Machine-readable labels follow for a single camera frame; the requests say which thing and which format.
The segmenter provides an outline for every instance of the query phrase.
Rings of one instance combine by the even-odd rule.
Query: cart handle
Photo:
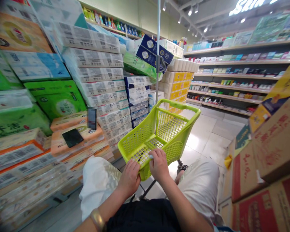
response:
[[[184,104],[181,104],[177,101],[172,101],[172,100],[169,100],[169,99],[160,99],[157,103],[157,107],[160,106],[161,103],[163,102],[166,102],[166,103],[169,103],[170,106],[172,107],[176,107],[177,109],[180,109],[180,110],[184,110],[184,109],[188,109],[188,110],[191,110],[195,113],[198,113],[200,111],[200,109],[198,108],[195,108],[195,107],[192,107],[192,106],[188,106],[188,105],[184,105]]]

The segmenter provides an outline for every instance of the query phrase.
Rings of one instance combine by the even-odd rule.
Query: tile floor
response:
[[[213,159],[219,165],[220,169],[218,183],[219,196],[222,191],[226,170],[224,167],[224,158],[227,155],[227,147],[247,122],[247,119],[201,106],[189,105],[200,108],[201,115],[191,130],[181,161],[186,165],[190,165],[199,158]],[[181,113],[182,116],[189,119],[193,114],[189,110],[184,110]],[[123,170],[123,165],[124,162],[121,162],[121,160],[115,164],[120,170]],[[169,165],[170,175],[174,179],[176,177],[177,165],[177,162]],[[151,177],[141,182],[141,185],[144,189],[147,189],[152,181],[153,178]],[[81,189],[78,189],[67,201],[61,203],[56,208],[50,209],[22,231],[73,231],[81,223],[80,200],[78,198],[80,191]],[[140,196],[143,193],[144,191],[140,187],[136,194]],[[146,197],[148,199],[164,198],[165,194],[162,187],[156,183]]]

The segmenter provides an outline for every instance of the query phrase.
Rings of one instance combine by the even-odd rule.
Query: metal pole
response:
[[[156,73],[157,73],[157,83],[156,83],[156,104],[158,103],[158,82],[159,82],[159,55],[160,55],[160,14],[161,14],[161,0],[158,0],[158,32],[157,32],[157,59],[156,59]]]

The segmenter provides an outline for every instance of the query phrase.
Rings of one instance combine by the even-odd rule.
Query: shopping cart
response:
[[[169,103],[170,107],[191,110],[195,112],[195,115],[189,120],[181,115],[159,108],[165,102]],[[118,149],[125,162],[127,163],[130,159],[137,161],[141,165],[139,171],[141,180],[145,181],[151,176],[148,154],[151,150],[155,148],[163,149],[167,156],[168,165],[179,160],[192,126],[200,113],[200,109],[177,101],[161,99],[144,121],[118,142]]]

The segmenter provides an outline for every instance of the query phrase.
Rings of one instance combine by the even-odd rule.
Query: store sign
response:
[[[233,11],[230,11],[229,16],[237,15],[240,12],[245,12],[253,8],[263,5],[265,0],[239,0]]]

